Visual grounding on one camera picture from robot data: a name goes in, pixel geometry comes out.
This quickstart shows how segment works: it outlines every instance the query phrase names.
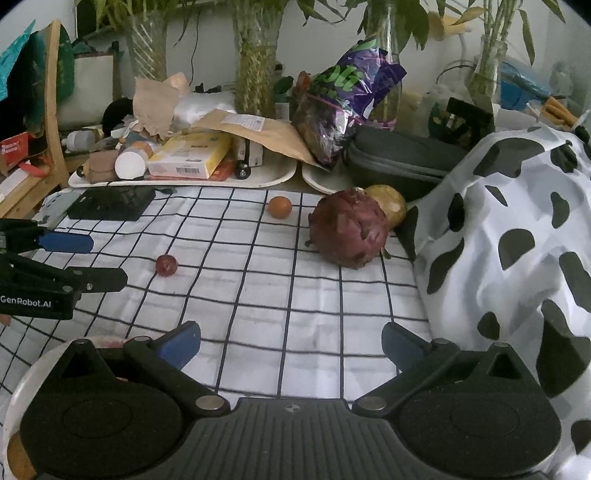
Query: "red box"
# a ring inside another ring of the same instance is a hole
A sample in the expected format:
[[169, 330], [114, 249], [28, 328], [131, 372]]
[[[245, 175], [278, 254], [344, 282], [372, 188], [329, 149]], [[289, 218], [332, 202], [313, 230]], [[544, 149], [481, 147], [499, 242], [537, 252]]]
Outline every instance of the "red box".
[[0, 142], [0, 171], [8, 171], [29, 155], [29, 134], [24, 132]]

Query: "dragon fruit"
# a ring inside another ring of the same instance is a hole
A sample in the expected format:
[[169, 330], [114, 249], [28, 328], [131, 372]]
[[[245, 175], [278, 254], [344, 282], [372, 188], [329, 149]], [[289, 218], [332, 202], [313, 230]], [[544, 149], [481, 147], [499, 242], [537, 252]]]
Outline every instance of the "dragon fruit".
[[322, 198], [309, 215], [310, 244], [328, 262], [361, 268], [388, 239], [384, 211], [363, 190], [344, 190]]

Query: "black zippered case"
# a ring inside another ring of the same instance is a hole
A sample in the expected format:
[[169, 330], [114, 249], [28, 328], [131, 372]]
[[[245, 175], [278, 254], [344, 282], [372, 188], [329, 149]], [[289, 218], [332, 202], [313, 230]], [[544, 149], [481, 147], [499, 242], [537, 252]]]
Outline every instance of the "black zippered case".
[[344, 161], [358, 187], [390, 185], [412, 202], [433, 190], [466, 154], [433, 138], [362, 126]]

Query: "circular pad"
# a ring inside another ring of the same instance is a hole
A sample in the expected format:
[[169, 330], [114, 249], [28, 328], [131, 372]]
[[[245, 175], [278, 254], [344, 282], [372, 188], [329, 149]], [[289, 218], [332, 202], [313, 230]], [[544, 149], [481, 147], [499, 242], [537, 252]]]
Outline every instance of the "circular pad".
[[401, 438], [425, 463], [462, 478], [514, 478], [552, 455], [560, 421], [543, 395], [471, 393], [462, 383], [423, 391], [403, 405]]
[[183, 433], [178, 405], [168, 395], [133, 382], [38, 394], [21, 422], [22, 443], [37, 472], [58, 478], [130, 476], [155, 465]]

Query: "yellow fruit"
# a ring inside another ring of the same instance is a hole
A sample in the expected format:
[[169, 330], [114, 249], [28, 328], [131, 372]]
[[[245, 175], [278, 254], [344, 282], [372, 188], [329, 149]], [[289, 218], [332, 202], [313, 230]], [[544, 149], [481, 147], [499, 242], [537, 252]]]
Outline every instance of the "yellow fruit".
[[378, 202], [388, 219], [388, 229], [396, 228], [406, 218], [406, 200], [388, 185], [372, 185], [365, 193]]

